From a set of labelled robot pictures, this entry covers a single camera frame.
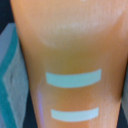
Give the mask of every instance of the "white strip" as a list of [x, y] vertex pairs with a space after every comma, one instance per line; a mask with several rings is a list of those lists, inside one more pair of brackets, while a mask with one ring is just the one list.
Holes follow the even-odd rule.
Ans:
[[47, 83], [60, 88], [79, 88], [89, 86], [101, 80], [102, 70], [90, 73], [59, 75], [47, 72]]
[[77, 111], [77, 112], [62, 112], [52, 109], [51, 115], [53, 119], [63, 122], [81, 122], [98, 117], [99, 108], [95, 108], [87, 111]]

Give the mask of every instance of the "white patch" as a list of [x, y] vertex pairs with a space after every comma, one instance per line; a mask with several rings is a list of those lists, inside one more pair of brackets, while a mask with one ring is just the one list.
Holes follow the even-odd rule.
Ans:
[[101, 80], [102, 70], [90, 73], [60, 75], [46, 72], [47, 83], [60, 88], [79, 88], [90, 86]]
[[99, 115], [99, 108], [86, 111], [76, 111], [76, 112], [64, 112], [51, 110], [51, 115], [53, 119], [63, 121], [63, 122], [81, 122], [94, 119]]

